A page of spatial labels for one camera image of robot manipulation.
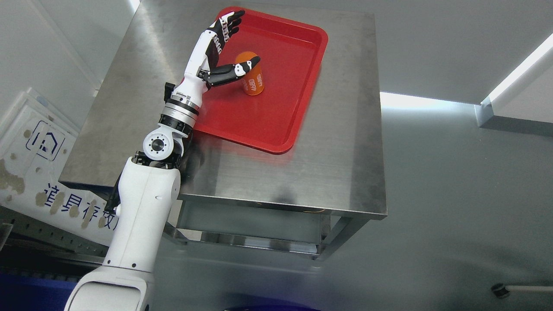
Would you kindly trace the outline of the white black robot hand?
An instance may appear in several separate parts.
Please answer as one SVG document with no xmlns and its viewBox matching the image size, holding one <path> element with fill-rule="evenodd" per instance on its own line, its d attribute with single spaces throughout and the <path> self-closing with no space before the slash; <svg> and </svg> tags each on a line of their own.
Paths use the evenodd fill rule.
<svg viewBox="0 0 553 311">
<path fill-rule="evenodd" d="M 259 56 L 236 64 L 218 65 L 219 56 L 231 37 L 239 31 L 244 15 L 245 10 L 239 10 L 219 16 L 200 34 L 188 59 L 182 82 L 174 88 L 167 102 L 175 105 L 180 101 L 198 110 L 203 93 L 211 87 L 235 82 L 256 68 L 261 60 Z"/>
</svg>

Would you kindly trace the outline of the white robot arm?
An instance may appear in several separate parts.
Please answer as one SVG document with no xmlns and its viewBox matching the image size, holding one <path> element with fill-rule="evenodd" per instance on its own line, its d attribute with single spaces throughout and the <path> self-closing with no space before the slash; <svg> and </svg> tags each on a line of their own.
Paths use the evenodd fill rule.
<svg viewBox="0 0 553 311">
<path fill-rule="evenodd" d="M 144 159 L 127 159 L 119 179 L 118 222 L 100 267 L 79 280 L 66 311 L 150 311 L 153 268 L 162 233 L 181 183 L 183 139 L 195 126 L 200 98 L 172 95 L 164 121 L 143 141 Z"/>
</svg>

